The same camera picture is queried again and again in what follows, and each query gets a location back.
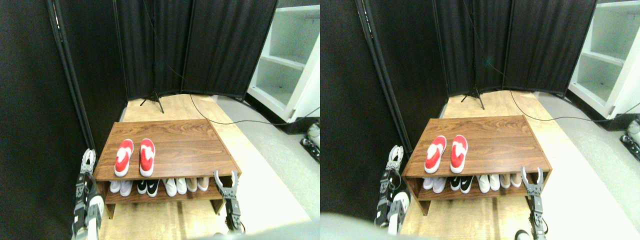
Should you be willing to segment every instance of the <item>black sneaker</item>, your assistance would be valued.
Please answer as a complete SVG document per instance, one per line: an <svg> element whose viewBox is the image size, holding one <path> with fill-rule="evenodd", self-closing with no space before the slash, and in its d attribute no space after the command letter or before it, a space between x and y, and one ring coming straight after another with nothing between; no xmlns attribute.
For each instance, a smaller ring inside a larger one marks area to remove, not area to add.
<svg viewBox="0 0 640 240"><path fill-rule="evenodd" d="M449 183L451 183L451 190L457 191L460 189L460 177L449 177Z"/></svg>
<svg viewBox="0 0 640 240"><path fill-rule="evenodd" d="M138 193L139 194L147 193L147 181L146 180L137 180L134 183L138 187Z"/></svg>
<svg viewBox="0 0 640 240"><path fill-rule="evenodd" d="M160 185L160 179L145 180L147 182L147 194L150 197L155 197L158 194L158 185Z"/></svg>
<svg viewBox="0 0 640 240"><path fill-rule="evenodd" d="M469 193L471 190L471 183L474 181L474 176L460 177L460 191L464 194Z"/></svg>

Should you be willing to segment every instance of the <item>wooden shoe rack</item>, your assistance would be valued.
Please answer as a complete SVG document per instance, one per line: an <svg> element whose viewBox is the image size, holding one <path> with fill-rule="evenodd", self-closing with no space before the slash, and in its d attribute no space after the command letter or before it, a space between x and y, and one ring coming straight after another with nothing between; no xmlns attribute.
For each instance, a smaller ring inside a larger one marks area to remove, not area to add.
<svg viewBox="0 0 640 240"><path fill-rule="evenodd" d="M447 138L447 147L440 160L438 171L429 174L424 171L427 149L437 136ZM451 144L456 135L467 139L468 153L461 173L451 172ZM436 118L429 120L402 177L426 216L433 200L454 200L496 196L527 196L522 184L519 188L500 188L498 191L480 192L474 178L471 190L463 194L452 191L447 185L441 193L422 188L423 177L455 177L469 175L518 173L525 167L530 182L538 179L538 167L542 168L544 183L551 175L551 165L542 151L527 119L523 116L493 116L481 118Z"/></svg>
<svg viewBox="0 0 640 240"><path fill-rule="evenodd" d="M129 171L124 177L117 177L113 172L116 152L120 143L131 139L134 150L129 162ZM140 175L140 142L151 139L156 147L154 172L150 177ZM109 138L100 155L93 172L98 192L105 196L105 204L109 219L113 219L116 204L133 204L141 202L165 202L183 200L210 200L216 213L220 212L224 201L218 193L214 171L218 170L220 181L231 186L231 171L238 177L242 174L227 147L220 140L218 133L206 119L173 120L156 122L116 122L113 124ZM210 177L207 191L199 189L194 193L187 191L185 195L177 193L168 196L161 181L155 197L141 195L134 184L129 196L112 193L109 190L111 180L151 180L190 177Z"/></svg>

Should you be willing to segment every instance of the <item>white bookcase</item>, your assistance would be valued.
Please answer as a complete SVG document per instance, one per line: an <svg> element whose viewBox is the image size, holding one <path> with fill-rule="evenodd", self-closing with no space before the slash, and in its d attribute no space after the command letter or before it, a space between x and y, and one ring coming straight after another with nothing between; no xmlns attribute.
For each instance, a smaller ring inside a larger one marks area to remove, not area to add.
<svg viewBox="0 0 640 240"><path fill-rule="evenodd" d="M639 28L640 1L596 5L569 90L606 119L640 102Z"/></svg>
<svg viewBox="0 0 640 240"><path fill-rule="evenodd" d="M319 5L276 9L247 93L285 122L320 106Z"/></svg>

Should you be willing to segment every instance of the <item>cable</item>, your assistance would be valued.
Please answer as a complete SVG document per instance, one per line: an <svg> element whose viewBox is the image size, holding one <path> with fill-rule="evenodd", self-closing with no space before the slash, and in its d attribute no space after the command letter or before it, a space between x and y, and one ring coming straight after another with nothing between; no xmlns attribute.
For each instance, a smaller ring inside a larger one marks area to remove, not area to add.
<svg viewBox="0 0 640 240"><path fill-rule="evenodd" d="M488 59L486 59L486 56L484 55L484 47L482 46L482 43L480 42L480 39L478 37L478 34L476 32L476 26L474 25L474 21L473 19L471 19L471 14L469 14L469 10L467 9L467 2L466 0L462 0L462 5L465 7L465 12L467 13L467 17L469 18L469 22L471 23L471 28L474 30L474 41L478 40L478 45L480 46L480 55L484 58L484 60L486 61L487 64L489 64L489 66L491 66L491 68L493 68L496 72L499 72L500 74L502 74L502 76L506 79L507 76L504 75L503 72L501 72L500 70L496 69L490 62ZM630 112L631 110L633 110L634 108L636 108L638 105L640 105L640 102L638 102L638 104L636 104L635 106L631 107L629 110L627 110L626 112L615 116L612 119L606 119L606 120L591 120L591 119L585 119L585 118L579 118L579 117L575 117L575 116L560 116L557 118L551 118L551 119L539 119L539 118L534 118L532 116L529 116L527 113L525 113L524 111L522 111L522 109L520 108L520 106L518 106L518 103L516 102L516 99L513 97L513 92L511 90L509 90L509 93L511 93L511 99L513 99L513 103L516 104L516 107L518 107L518 110L520 110L520 112L522 112L522 114L524 114L525 116L528 116L529 118L532 118L534 120L538 120L538 121L553 121L553 120L557 120L560 118L574 118L574 119L579 119L579 120L584 120L584 121L588 121L588 122L606 122L606 121L611 121L614 120L616 118L621 117L622 115L627 114L628 112Z"/></svg>
<svg viewBox="0 0 640 240"><path fill-rule="evenodd" d="M180 77L182 78L182 80L183 80L183 81L187 81L187 79L186 79L186 78L184 78L184 76L182 76L182 75L178 74L178 73L177 73L173 68L171 68L171 66L169 66L169 63L167 63L167 62L166 62L166 60L165 60L165 58L164 58L164 57L165 57L165 55L164 55L164 49L162 49L162 45L160 44L160 39L158 39L158 36L157 36L157 33L156 33L156 28L154 27L154 23L153 23L153 21L151 21L151 17L149 17L149 12L147 11L147 4L146 4L144 1L142 1L142 5L145 7L145 13L147 14L147 19L149 20L149 24L151 24L151 30L154 32L154 39L156 40L156 42L158 42L158 48L160 48L160 53L162 53L162 61L164 62L164 64L165 64L169 69L171 69L171 71L172 71L175 75L180 76ZM239 122L258 122L258 123L261 123L261 124L268 124L268 125L274 125L274 126L276 126L276 125L289 125L289 124L294 124L294 123L296 123L296 122L299 122L299 121L301 121L301 120L305 119L306 117L308 117L309 115L311 115L312 113L315 113L318 109L320 109L320 107L318 107L318 108L316 108L315 110L311 111L309 114L307 114L307 115L303 116L302 118L299 118L299 119L297 119L297 120L295 120L295 121L293 121L293 122L289 122L289 123L285 123L285 124L272 124L272 123L270 123L270 122L262 122L262 121L256 121L256 120L240 120L240 121L230 122L230 123L226 123L226 124L225 124L225 123L216 122L216 121L214 121L214 120L211 120L211 119L207 118L204 114L202 114L202 112L200 112L200 110L199 110L199 109L198 109L198 107L196 106L196 103L195 103L195 102L193 102L193 96L191 95L191 93L189 93L189 97L191 97L191 103L193 103L193 107L198 111L198 113L199 113L203 118L205 118L205 119L207 119L207 120L211 121L212 123L215 123L215 124L221 124L221 125L237 124L237 123L239 123Z"/></svg>

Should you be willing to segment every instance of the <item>sneaker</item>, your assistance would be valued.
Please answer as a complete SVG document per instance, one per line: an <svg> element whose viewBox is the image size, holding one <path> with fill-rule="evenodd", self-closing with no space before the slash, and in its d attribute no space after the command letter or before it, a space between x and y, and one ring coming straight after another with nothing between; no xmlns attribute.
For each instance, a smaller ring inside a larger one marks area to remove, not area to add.
<svg viewBox="0 0 640 240"><path fill-rule="evenodd" d="M133 181L124 180L120 182L120 196L129 196L131 193L131 188L133 188Z"/></svg>
<svg viewBox="0 0 640 240"><path fill-rule="evenodd" d="M146 180L137 180L135 181L136 186L138 187L139 194L147 193L147 181Z"/></svg>
<svg viewBox="0 0 640 240"><path fill-rule="evenodd" d="M449 183L451 183L451 190L457 191L460 189L460 177L449 177Z"/></svg>
<svg viewBox="0 0 640 240"><path fill-rule="evenodd" d="M467 155L467 139L462 135L453 138L451 144L451 172L461 173L465 167L465 156Z"/></svg>
<svg viewBox="0 0 640 240"><path fill-rule="evenodd" d="M437 136L427 149L427 159L424 161L424 171L435 173L440 167L442 153L447 148L447 139L444 136Z"/></svg>
<svg viewBox="0 0 640 240"><path fill-rule="evenodd" d="M422 188L425 190L429 190L433 188L433 178L432 177L423 177L424 182L422 182Z"/></svg>
<svg viewBox="0 0 640 240"><path fill-rule="evenodd" d="M434 177L433 179L433 192L441 193L444 187L447 185L446 177Z"/></svg>
<svg viewBox="0 0 640 240"><path fill-rule="evenodd" d="M133 141L130 139L122 141L116 153L116 164L113 166L113 171L116 173L116 176L123 177L127 175L129 171L129 159L131 158L132 152Z"/></svg>
<svg viewBox="0 0 640 240"><path fill-rule="evenodd" d="M500 187L509 188L511 186L511 174L500 174Z"/></svg>
<svg viewBox="0 0 640 240"><path fill-rule="evenodd" d="M498 189L500 189L500 177L498 177L498 174L491 174L489 176L489 185L491 186L491 190L498 191Z"/></svg>
<svg viewBox="0 0 640 240"><path fill-rule="evenodd" d="M158 194L158 186L160 185L159 179L146 180L147 182L147 195L155 197Z"/></svg>
<svg viewBox="0 0 640 240"><path fill-rule="evenodd" d="M178 192L175 188L175 180L174 179L163 179L162 183L164 184L164 189L166 190L166 194L169 196L175 196Z"/></svg>
<svg viewBox="0 0 640 240"><path fill-rule="evenodd" d="M201 191L207 191L207 189L209 188L209 177L199 177L198 188Z"/></svg>
<svg viewBox="0 0 640 240"><path fill-rule="evenodd" d="M522 183L522 173L512 173L511 185L513 185L516 188L519 188L521 183Z"/></svg>
<svg viewBox="0 0 640 240"><path fill-rule="evenodd" d="M195 193L195 191L198 190L198 181L196 180L196 178L192 177L186 180L187 180L187 190L189 190L192 193Z"/></svg>
<svg viewBox="0 0 640 240"><path fill-rule="evenodd" d="M480 192L487 193L489 192L490 185L489 184L489 175L479 175L476 176L478 179L478 185L480 186Z"/></svg>
<svg viewBox="0 0 640 240"><path fill-rule="evenodd" d="M109 190L111 190L112 193L117 193L120 191L120 181L110 181L110 187Z"/></svg>
<svg viewBox="0 0 640 240"><path fill-rule="evenodd" d="M154 143L145 138L140 143L140 175L149 177L154 172L154 158L156 147Z"/></svg>
<svg viewBox="0 0 640 240"><path fill-rule="evenodd" d="M471 183L474 181L474 176L460 177L460 191L464 194L469 193L471 190Z"/></svg>
<svg viewBox="0 0 640 240"><path fill-rule="evenodd" d="M175 179L175 188L180 195L187 193L187 181L184 178Z"/></svg>

